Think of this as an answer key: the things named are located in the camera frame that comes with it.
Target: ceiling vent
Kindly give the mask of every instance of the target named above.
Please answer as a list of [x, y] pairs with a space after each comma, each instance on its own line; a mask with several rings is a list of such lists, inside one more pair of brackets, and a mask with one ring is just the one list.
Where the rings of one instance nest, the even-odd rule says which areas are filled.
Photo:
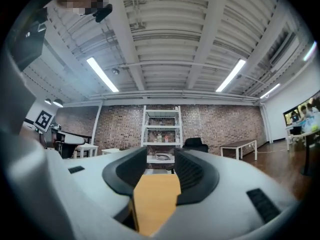
[[294, 32], [290, 32], [270, 60], [272, 66], [271, 72], [278, 71], [290, 59], [298, 46], [299, 40], [297, 35]]

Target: black rectangular slot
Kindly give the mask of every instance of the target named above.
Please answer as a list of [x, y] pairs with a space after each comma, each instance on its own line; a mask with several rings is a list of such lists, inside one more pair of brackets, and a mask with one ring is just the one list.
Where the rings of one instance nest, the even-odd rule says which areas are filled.
[[85, 168], [83, 168], [82, 166], [76, 166], [76, 167], [69, 168], [68, 170], [71, 174], [74, 174], [74, 173], [80, 172], [84, 169]]
[[246, 194], [264, 223], [268, 223], [280, 214], [279, 209], [260, 188], [250, 190]]

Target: brick wall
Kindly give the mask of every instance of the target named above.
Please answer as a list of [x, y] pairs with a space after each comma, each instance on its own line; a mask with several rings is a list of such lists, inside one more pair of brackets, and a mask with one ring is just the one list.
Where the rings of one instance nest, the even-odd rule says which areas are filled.
[[[101, 149], [139, 147], [143, 105], [104, 106], [95, 133], [95, 145]], [[173, 109], [172, 105], [150, 105], [148, 109]], [[61, 108], [57, 122], [62, 129], [76, 134], [91, 135], [98, 107]], [[182, 105], [183, 140], [201, 137], [209, 152], [220, 155], [219, 146], [230, 142], [257, 139], [258, 146], [266, 142], [260, 108], [233, 105]], [[234, 150], [225, 156], [235, 156]], [[243, 153], [251, 151], [244, 148]]]
[[97, 106], [59, 108], [55, 121], [61, 125], [65, 132], [91, 136], [97, 112]]

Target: shelf board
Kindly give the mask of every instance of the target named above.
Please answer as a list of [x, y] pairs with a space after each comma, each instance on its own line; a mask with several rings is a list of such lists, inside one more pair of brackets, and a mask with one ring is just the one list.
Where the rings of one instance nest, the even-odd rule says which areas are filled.
[[144, 142], [147, 146], [180, 146], [180, 142]]
[[148, 130], [167, 130], [167, 131], [174, 131], [175, 129], [179, 129], [179, 125], [146, 125], [145, 128]]
[[150, 118], [174, 118], [179, 110], [146, 109], [145, 112]]

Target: yellow wooden surface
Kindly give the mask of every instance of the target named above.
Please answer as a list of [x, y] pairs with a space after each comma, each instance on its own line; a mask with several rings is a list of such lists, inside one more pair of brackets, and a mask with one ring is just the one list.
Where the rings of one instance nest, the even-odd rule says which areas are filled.
[[176, 209], [180, 183], [176, 174], [142, 175], [134, 189], [139, 233], [150, 236]]

